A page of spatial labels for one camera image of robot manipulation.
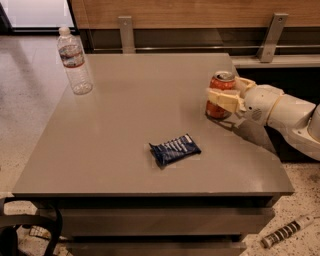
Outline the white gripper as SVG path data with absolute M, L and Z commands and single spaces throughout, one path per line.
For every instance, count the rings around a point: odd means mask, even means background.
M 259 125 L 266 126 L 269 115 L 284 95 L 282 89 L 239 76 L 235 77 L 236 90 L 207 89 L 207 114 L 225 114 L 243 111 L 243 117 Z

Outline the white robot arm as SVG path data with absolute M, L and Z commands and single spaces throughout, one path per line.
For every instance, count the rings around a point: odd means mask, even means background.
M 304 155 L 320 160 L 320 105 L 286 94 L 271 85 L 236 77 L 231 90 L 207 89 L 208 100 L 261 126 L 277 130 Z

